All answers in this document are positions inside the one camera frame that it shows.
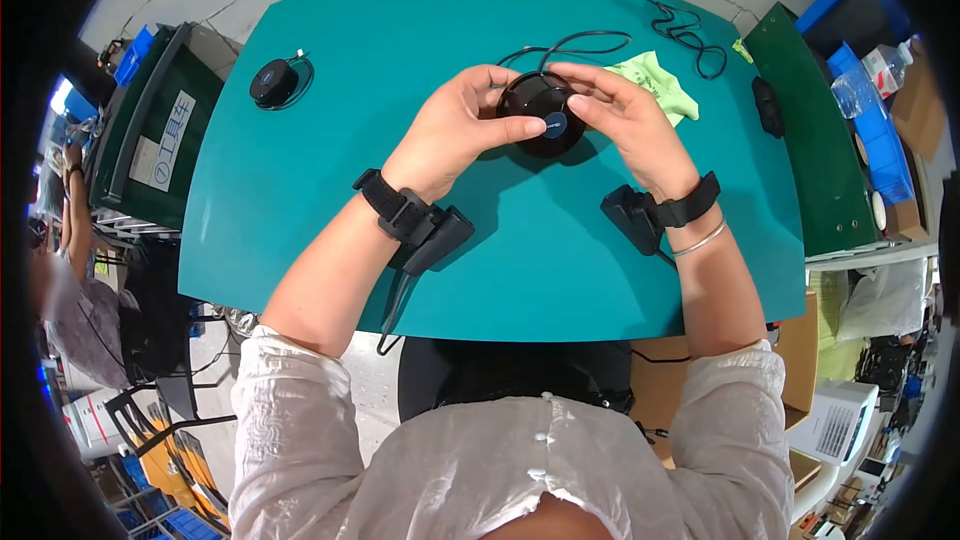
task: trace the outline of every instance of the black wrist strap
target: black wrist strap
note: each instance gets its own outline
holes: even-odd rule
[[[700,183],[686,197],[679,200],[664,200],[656,205],[656,218],[664,227],[684,227],[699,220],[711,210],[720,196],[720,182],[713,171],[702,176]]]
[[[421,222],[430,215],[431,208],[414,194],[410,188],[395,190],[387,184],[380,169],[367,169],[356,182],[353,189],[359,190],[366,202],[380,216],[379,224],[388,234],[402,243],[416,244],[414,232]]]

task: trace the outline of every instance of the plastic water bottle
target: plastic water bottle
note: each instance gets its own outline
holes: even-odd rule
[[[871,50],[857,66],[830,85],[840,112],[848,120],[853,119],[900,90],[906,68],[912,63],[909,41],[896,48],[881,44]]]

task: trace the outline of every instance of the green tool cart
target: green tool cart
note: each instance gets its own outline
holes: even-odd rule
[[[851,130],[796,19],[778,2],[745,40],[760,76],[779,99],[803,249],[812,257],[869,246],[879,235]]]
[[[191,23],[161,26],[126,91],[111,101],[90,185],[92,206],[183,229],[197,155],[224,87],[184,46],[192,29]]]

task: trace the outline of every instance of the hand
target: hand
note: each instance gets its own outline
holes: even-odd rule
[[[503,88],[491,86],[506,86],[519,76],[502,66],[478,65],[440,86],[384,163],[383,179],[430,204],[450,192],[481,152],[543,134],[546,123],[535,116],[486,120],[503,94]]]
[[[82,165],[84,163],[84,151],[81,150],[80,143],[77,141],[71,141],[69,144],[63,146],[63,173],[66,174],[70,171],[75,165]]]
[[[700,183],[697,167],[652,93],[599,66],[551,63],[548,69],[580,93],[570,96],[567,106],[616,144],[627,169],[656,202],[684,198]]]

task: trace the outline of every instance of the sleeve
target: sleeve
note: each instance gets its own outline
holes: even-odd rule
[[[670,429],[677,469],[667,475],[693,537],[786,539],[793,473],[785,378],[766,340],[690,364]]]
[[[243,342],[231,400],[235,538],[290,538],[353,495],[363,473],[350,374],[266,327]]]

